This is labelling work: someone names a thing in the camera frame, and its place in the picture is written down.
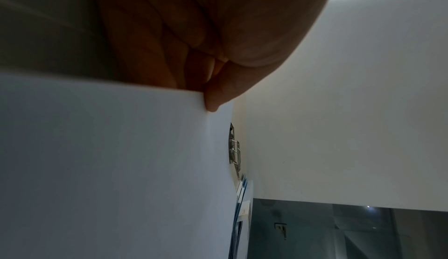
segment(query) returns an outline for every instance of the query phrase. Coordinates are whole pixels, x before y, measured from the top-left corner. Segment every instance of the human hand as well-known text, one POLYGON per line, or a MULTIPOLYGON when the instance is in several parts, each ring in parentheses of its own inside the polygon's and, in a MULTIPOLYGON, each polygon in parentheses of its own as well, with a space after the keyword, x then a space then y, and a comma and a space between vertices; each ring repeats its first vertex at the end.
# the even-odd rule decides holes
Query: human hand
POLYGON ((98 0, 98 6, 131 82, 203 91, 213 112, 277 69, 326 1, 98 0))

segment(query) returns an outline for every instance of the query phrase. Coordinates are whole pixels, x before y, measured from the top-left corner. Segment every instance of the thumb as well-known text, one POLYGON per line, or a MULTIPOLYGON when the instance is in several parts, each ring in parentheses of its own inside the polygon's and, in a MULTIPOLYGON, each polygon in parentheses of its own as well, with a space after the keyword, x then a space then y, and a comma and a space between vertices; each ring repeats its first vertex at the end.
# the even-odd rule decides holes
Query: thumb
POLYGON ((238 97, 276 70, 283 62, 262 67, 245 67, 228 61, 205 85, 204 102, 209 112, 238 97))

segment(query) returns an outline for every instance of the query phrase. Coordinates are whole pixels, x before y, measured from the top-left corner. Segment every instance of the hand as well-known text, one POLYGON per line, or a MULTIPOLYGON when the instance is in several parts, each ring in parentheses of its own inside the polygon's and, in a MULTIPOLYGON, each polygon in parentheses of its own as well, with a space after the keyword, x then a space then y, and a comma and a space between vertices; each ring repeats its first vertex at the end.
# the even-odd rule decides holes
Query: hand
POLYGON ((203 91, 209 111, 277 69, 327 0, 98 0, 126 77, 203 91))

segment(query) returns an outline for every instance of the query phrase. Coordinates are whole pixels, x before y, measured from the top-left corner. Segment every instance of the white board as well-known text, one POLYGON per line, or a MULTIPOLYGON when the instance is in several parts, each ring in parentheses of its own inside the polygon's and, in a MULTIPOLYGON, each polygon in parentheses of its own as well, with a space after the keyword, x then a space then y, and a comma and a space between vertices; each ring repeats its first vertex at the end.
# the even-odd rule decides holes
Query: white board
POLYGON ((231 104, 0 73, 0 258, 227 258, 231 104))

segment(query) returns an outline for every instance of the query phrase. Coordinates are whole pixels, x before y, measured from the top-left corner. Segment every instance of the white wall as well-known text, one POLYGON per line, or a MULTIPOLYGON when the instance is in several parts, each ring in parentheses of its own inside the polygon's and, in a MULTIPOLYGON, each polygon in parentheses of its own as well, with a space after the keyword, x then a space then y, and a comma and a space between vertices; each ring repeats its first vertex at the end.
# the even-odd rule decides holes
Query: white wall
POLYGON ((448 210, 448 0, 330 0, 251 89, 257 198, 448 210))

